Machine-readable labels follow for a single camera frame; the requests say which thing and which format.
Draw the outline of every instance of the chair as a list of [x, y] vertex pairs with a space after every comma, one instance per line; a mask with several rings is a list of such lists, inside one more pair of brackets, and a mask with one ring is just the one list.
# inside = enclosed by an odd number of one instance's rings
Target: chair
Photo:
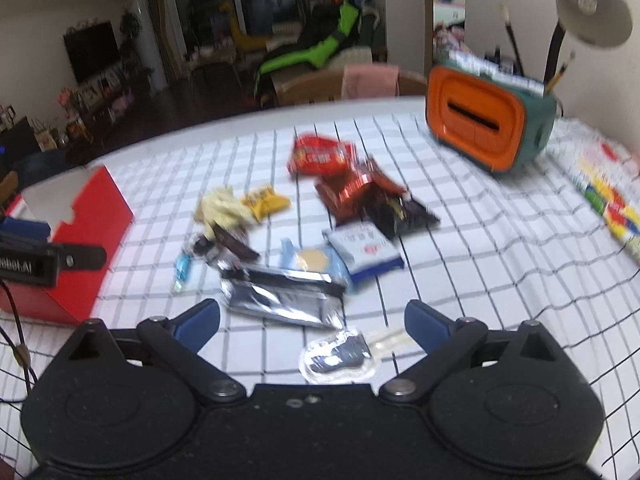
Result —
[[[339, 101], [342, 95], [343, 70], [320, 70], [293, 79], [278, 91], [280, 106]], [[427, 95], [427, 80], [421, 74], [400, 72], [398, 88], [401, 96]]]

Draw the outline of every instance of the blue and white package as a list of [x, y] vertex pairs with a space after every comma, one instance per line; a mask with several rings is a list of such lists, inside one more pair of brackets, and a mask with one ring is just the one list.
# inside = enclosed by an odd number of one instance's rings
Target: blue and white package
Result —
[[398, 250], [371, 222], [349, 224], [325, 236], [347, 266], [353, 285], [390, 270], [404, 269]]
[[350, 283], [347, 267], [331, 246], [300, 250], [289, 238], [283, 238], [280, 243], [282, 245], [281, 269], [320, 272], [334, 278], [343, 278]]

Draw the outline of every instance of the silver foil packet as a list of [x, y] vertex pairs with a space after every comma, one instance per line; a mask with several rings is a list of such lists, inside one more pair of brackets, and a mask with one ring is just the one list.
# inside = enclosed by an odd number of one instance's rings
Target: silver foil packet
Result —
[[347, 283], [318, 272], [220, 262], [229, 310], [319, 328], [341, 330]]

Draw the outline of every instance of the yellow candy wrapper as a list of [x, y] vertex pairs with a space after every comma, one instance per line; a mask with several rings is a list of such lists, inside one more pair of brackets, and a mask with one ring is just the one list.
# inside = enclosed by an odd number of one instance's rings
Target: yellow candy wrapper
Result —
[[244, 196], [242, 204], [251, 210], [258, 222], [262, 222], [268, 215], [289, 208], [291, 200], [277, 194], [273, 187], [267, 185]]

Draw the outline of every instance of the lamp shade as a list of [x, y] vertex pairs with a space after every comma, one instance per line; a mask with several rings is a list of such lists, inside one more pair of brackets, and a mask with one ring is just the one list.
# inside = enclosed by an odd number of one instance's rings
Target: lamp shade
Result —
[[633, 30], [625, 0], [556, 0], [562, 27], [577, 39], [599, 47], [625, 43]]

